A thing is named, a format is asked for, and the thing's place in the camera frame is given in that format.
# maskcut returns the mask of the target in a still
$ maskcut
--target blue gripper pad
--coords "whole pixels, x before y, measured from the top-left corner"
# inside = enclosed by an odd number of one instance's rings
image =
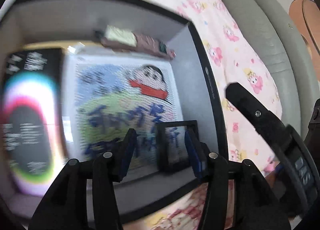
[[[202,179],[207,173],[207,157],[192,129],[185,131],[184,143],[193,169],[193,174],[196,178]]]

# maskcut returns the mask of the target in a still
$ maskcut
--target cartoon character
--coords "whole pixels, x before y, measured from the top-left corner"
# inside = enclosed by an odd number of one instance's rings
[[[177,12],[178,12],[178,14],[181,15],[183,18],[188,18],[187,13],[185,12],[185,10],[184,10],[181,6],[178,6],[178,7],[177,7]]]
[[[219,47],[214,48],[211,47],[210,44],[207,45],[207,52],[210,55],[211,59],[214,61],[214,63],[220,67],[221,66],[221,60],[222,60],[222,51]]]
[[[276,98],[277,98],[277,100],[279,101],[279,100],[280,100],[280,97],[279,97],[279,91],[278,91],[278,89],[277,89],[277,87],[276,87],[276,85],[275,85],[275,84],[273,84],[273,86],[274,86],[274,88],[275,88]]]
[[[226,38],[229,39],[230,41],[232,41],[232,42],[239,41],[239,37],[235,36],[233,30],[231,30],[230,27],[225,25],[223,27],[223,32],[224,32],[224,35],[226,36]]]
[[[226,9],[223,2],[214,2],[213,7],[216,8],[217,10],[223,10],[223,11]]]
[[[264,169],[263,171],[267,174],[273,172],[275,170],[276,163],[274,161],[271,161]]]
[[[230,161],[239,161],[240,160],[240,154],[237,149],[234,151],[230,151],[230,154],[231,154]]]
[[[235,29],[239,29],[239,27],[238,27],[238,25],[237,25],[236,21],[233,21],[233,27],[234,27]]]
[[[189,5],[195,10],[197,13],[201,13],[205,8],[207,8],[206,3],[194,2],[192,0],[187,0]]]
[[[245,68],[244,73],[246,74],[250,86],[256,94],[259,94],[263,87],[263,80],[261,76],[257,76],[251,69]]]
[[[152,228],[153,230],[171,230],[173,229],[172,222],[167,219],[163,218],[161,221],[156,225],[155,228]]]
[[[230,104],[230,102],[229,102],[226,98],[224,98],[224,99],[221,101],[221,105],[222,105],[223,108],[225,108],[225,109],[227,109],[227,110],[230,110],[231,112],[235,111],[235,109],[236,109],[234,106],[232,106],[232,105]]]
[[[132,87],[141,89],[141,94],[165,100],[168,96],[161,70],[152,65],[145,65],[134,71],[135,79],[129,79]]]
[[[234,122],[232,127],[233,132],[239,132],[239,123]]]

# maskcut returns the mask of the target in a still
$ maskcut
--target gray sofa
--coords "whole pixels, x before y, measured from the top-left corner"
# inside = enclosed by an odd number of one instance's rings
[[[283,123],[291,124],[305,138],[320,92],[301,34],[277,0],[222,1],[271,73]]]

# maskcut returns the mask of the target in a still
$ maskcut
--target cable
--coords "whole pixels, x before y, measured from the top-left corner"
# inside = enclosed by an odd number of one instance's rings
[[[313,35],[312,35],[312,33],[311,33],[311,30],[310,30],[310,27],[309,27],[309,25],[308,25],[308,22],[307,22],[307,19],[306,19],[306,15],[305,15],[305,12],[304,12],[304,3],[305,3],[305,1],[306,1],[306,0],[302,0],[302,15],[303,15],[303,19],[304,19],[304,22],[305,22],[305,24],[306,24],[306,26],[307,26],[308,33],[309,33],[309,35],[310,35],[310,37],[311,37],[311,39],[312,39],[312,42],[313,42],[313,44],[315,45],[318,54],[320,55],[320,49],[319,49],[319,47],[318,47],[318,45],[317,45],[317,43],[316,43],[316,41],[315,41],[315,39],[314,39],[314,37],[313,37]]]

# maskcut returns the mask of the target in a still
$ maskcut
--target red scarf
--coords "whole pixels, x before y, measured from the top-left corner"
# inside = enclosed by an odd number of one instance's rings
[[[142,95],[155,97],[155,98],[160,98],[160,99],[163,99],[163,100],[165,100],[167,98],[167,96],[168,96],[168,92],[167,91],[163,91],[161,89],[154,89],[154,88],[146,86],[144,84],[139,84],[135,80],[129,80],[129,83],[134,88],[141,88],[141,94]]]

